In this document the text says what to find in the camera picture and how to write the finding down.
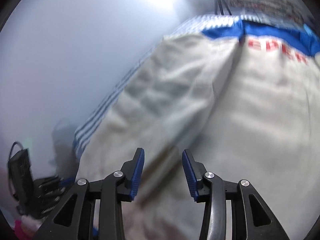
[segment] wrinkled fabric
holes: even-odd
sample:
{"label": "wrinkled fabric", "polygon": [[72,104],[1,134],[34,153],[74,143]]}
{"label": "wrinkled fabric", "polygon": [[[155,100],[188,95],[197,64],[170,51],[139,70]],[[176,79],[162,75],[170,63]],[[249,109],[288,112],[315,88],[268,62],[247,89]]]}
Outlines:
{"label": "wrinkled fabric", "polygon": [[319,80],[315,59],[279,38],[165,39],[92,136],[77,179],[103,179],[144,148],[138,195],[123,203],[126,238],[197,239],[204,205],[180,164],[190,148],[223,180],[249,180],[303,239],[320,213]]}

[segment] blue fabric strip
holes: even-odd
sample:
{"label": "blue fabric strip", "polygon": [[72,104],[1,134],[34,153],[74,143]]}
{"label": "blue fabric strip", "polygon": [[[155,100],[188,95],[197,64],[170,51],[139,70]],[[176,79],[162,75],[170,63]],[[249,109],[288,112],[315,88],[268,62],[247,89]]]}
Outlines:
{"label": "blue fabric strip", "polygon": [[313,36],[317,41],[320,41],[320,38],[318,37],[318,35],[315,34],[307,24],[304,24],[303,28],[309,36]]}
{"label": "blue fabric strip", "polygon": [[238,21],[231,27],[212,28],[203,30],[202,33],[212,39],[222,37],[238,37],[249,34],[254,36],[273,36],[285,40],[290,46],[301,51],[307,56],[320,52],[320,43],[313,36],[294,29],[280,29],[254,22]]}

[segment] blue and white striped fabric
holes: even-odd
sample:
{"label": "blue and white striped fabric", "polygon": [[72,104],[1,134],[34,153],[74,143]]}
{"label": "blue and white striped fabric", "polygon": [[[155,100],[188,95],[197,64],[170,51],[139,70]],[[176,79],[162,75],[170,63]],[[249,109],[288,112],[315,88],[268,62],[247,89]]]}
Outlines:
{"label": "blue and white striped fabric", "polygon": [[[282,25],[281,21],[275,21],[271,23],[266,17],[258,17],[252,15],[241,15],[241,16],[217,16],[217,15],[204,15],[199,17],[194,17],[187,20],[170,35],[178,36],[188,33],[199,33],[205,29],[218,28],[218,27],[230,27],[235,22],[239,20],[247,20],[257,23],[263,23],[273,26]],[[282,25],[283,28],[296,28],[294,24]],[[86,146],[90,142],[91,136],[96,131],[101,121],[103,120],[106,112],[110,109],[114,103],[116,103],[120,93],[128,84],[130,78],[133,74],[139,69],[139,67],[144,63],[144,61],[151,55],[151,53],[156,48],[156,45],[153,46],[142,58],[139,60],[122,78],[122,80],[114,87],[112,92],[108,94],[96,110],[90,115],[87,121],[78,127],[75,131],[75,140],[73,142],[73,148],[76,153],[76,157],[80,160],[82,153],[84,152]]]}

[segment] blue gripper pad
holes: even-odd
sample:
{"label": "blue gripper pad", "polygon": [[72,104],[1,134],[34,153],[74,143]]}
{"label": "blue gripper pad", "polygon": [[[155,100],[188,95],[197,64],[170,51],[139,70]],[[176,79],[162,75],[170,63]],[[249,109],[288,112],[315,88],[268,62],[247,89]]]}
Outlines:
{"label": "blue gripper pad", "polygon": [[197,180],[185,151],[182,153],[182,166],[184,174],[186,175],[190,195],[195,201],[197,201],[199,197],[197,191]]}
{"label": "blue gripper pad", "polygon": [[138,193],[138,188],[141,180],[142,169],[144,165],[144,149],[141,149],[140,155],[137,161],[137,165],[134,169],[132,180],[131,180],[131,190],[130,190],[130,198],[134,200],[134,197]]}

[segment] black cable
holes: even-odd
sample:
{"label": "black cable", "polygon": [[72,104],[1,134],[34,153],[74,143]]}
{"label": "black cable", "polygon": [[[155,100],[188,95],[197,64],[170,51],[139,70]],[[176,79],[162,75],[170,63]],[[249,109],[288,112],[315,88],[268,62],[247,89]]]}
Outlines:
{"label": "black cable", "polygon": [[231,11],[230,11],[230,9],[229,9],[229,6],[228,6],[228,4],[226,3],[226,1],[225,0],[221,0],[223,3],[224,3],[224,5],[226,6],[226,8],[227,8],[227,10],[228,10],[228,13],[230,14],[230,15],[232,15],[231,14]]}
{"label": "black cable", "polygon": [[220,8],[221,15],[224,15],[221,0],[218,0],[218,5],[219,5],[219,8]]}
{"label": "black cable", "polygon": [[21,150],[23,150],[23,146],[20,142],[14,142],[12,144],[12,147],[11,147],[11,150],[10,150],[10,153],[9,153],[9,157],[8,157],[8,187],[9,187],[9,192],[10,192],[10,195],[17,200],[17,197],[14,196],[14,194],[12,193],[12,188],[11,188],[11,168],[10,168],[10,158],[11,158],[11,154],[13,152],[13,148],[15,147],[15,145],[18,145]]}
{"label": "black cable", "polygon": [[214,14],[218,14],[218,0],[214,0]]}

